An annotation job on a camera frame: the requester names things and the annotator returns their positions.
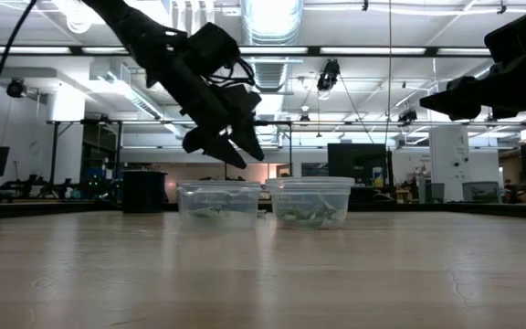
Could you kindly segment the grey bin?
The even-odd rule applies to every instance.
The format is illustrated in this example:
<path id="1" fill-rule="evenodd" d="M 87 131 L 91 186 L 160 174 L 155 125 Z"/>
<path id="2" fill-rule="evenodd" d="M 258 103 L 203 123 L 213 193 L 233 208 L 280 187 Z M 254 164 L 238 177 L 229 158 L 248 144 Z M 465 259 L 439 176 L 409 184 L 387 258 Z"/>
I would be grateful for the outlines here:
<path id="1" fill-rule="evenodd" d="M 419 187 L 419 202 L 423 204 L 440 204 L 445 202 L 445 185 L 443 183 L 425 183 Z"/>
<path id="2" fill-rule="evenodd" d="M 462 190 L 465 202 L 483 204 L 501 203 L 501 189 L 498 182 L 466 182 L 462 184 Z"/>

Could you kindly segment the clear rectangular plastic container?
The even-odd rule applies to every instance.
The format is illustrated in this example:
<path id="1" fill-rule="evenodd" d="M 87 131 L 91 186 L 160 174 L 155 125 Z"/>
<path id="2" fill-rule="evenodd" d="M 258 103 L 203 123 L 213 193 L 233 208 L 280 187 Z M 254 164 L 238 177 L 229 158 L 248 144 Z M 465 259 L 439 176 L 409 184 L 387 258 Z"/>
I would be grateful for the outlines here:
<path id="1" fill-rule="evenodd" d="M 262 188 L 247 181 L 195 180 L 176 185 L 177 205 L 187 228 L 221 230 L 252 229 L 258 218 L 258 201 Z M 228 204 L 224 216 L 195 218 L 191 211 L 202 207 Z"/>

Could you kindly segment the white pillar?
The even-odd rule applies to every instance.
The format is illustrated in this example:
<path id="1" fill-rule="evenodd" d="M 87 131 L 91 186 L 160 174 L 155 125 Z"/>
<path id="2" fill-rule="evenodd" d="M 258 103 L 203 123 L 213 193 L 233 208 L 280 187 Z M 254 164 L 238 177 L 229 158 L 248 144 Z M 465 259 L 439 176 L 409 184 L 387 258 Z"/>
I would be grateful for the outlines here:
<path id="1" fill-rule="evenodd" d="M 439 126 L 429 130 L 431 180 L 444 185 L 444 201 L 464 200 L 463 184 L 470 179 L 468 130 L 465 126 Z"/>

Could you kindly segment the clear round plastic container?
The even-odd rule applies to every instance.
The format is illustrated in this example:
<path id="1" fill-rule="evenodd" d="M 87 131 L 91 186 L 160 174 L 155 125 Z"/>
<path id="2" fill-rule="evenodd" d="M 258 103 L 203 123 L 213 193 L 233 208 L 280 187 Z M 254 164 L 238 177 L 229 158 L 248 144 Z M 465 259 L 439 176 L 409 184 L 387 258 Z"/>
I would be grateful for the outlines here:
<path id="1" fill-rule="evenodd" d="M 278 226 L 285 229 L 337 229 L 346 219 L 349 198 L 354 180 L 349 177 L 308 176 L 270 178 L 265 183 L 271 195 L 272 211 Z M 321 206 L 334 207 L 339 211 L 340 225 L 336 228 L 315 228 L 310 224 L 304 226 L 287 226 L 282 214 L 288 208 L 305 211 L 309 218 L 314 209 Z"/>

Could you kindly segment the black metal rig frame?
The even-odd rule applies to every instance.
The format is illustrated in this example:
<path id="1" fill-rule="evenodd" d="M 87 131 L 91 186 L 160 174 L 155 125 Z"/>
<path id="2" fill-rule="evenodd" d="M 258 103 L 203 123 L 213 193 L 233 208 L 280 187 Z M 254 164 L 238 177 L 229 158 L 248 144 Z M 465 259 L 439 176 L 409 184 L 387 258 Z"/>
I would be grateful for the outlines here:
<path id="1" fill-rule="evenodd" d="M 122 122 L 104 118 L 47 123 L 53 126 L 51 185 L 60 185 L 66 179 L 79 184 L 94 175 L 120 177 Z"/>

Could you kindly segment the large black screen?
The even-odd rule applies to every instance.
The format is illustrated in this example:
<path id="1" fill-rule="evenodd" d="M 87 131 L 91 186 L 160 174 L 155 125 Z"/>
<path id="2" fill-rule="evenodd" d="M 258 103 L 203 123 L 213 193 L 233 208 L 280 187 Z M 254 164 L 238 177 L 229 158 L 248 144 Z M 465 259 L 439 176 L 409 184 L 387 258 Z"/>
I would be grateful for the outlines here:
<path id="1" fill-rule="evenodd" d="M 373 182 L 373 169 L 386 168 L 385 145 L 380 143 L 330 143 L 329 176 L 353 178 L 356 184 Z"/>

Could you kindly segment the silver ventilation duct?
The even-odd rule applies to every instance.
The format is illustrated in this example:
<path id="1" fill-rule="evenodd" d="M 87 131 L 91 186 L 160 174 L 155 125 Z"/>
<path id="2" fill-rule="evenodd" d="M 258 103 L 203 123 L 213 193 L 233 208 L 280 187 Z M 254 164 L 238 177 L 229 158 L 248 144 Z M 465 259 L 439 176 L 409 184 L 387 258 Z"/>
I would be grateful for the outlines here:
<path id="1" fill-rule="evenodd" d="M 248 32 L 279 36 L 299 28 L 303 0 L 241 0 L 240 7 Z"/>

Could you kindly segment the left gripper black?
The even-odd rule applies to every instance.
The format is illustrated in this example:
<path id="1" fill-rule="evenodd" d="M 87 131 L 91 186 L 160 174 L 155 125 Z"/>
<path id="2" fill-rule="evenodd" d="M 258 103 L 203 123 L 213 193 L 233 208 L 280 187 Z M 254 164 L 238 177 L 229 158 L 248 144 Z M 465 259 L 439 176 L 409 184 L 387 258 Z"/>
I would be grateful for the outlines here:
<path id="1" fill-rule="evenodd" d="M 265 158 L 258 142 L 253 111 L 261 102 L 258 93 L 248 90 L 255 84 L 252 67 L 237 54 L 151 54 L 146 59 L 146 84 L 160 83 L 198 127 L 183 139 L 190 154 L 202 150 L 237 168 L 246 168 L 244 159 L 219 134 L 230 127 L 230 140 L 251 157 Z"/>

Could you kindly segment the black aluminium table frame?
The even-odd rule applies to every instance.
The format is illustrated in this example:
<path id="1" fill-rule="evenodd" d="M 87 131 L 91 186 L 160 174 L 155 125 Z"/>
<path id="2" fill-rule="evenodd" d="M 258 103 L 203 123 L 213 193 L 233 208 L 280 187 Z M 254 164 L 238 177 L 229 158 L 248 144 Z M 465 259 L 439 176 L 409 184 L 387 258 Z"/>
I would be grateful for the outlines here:
<path id="1" fill-rule="evenodd" d="M 43 202 L 43 203 L 10 203 L 0 204 L 1 218 L 20 218 L 30 216 L 48 216 L 56 214 L 121 211 L 120 207 L 108 202 Z M 526 218 L 526 204 L 480 204 L 480 203 L 446 203 L 446 204 L 351 204 L 348 213 L 367 212 L 450 212 L 501 217 Z"/>

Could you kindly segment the black mug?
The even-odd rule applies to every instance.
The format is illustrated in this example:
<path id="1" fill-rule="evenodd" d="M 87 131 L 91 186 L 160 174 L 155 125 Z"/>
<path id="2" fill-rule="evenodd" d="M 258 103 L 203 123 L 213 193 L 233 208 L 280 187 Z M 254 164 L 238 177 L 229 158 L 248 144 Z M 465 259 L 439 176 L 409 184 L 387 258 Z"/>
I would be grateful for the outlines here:
<path id="1" fill-rule="evenodd" d="M 158 213 L 166 204 L 166 173 L 148 170 L 125 171 L 122 177 L 122 211 Z"/>

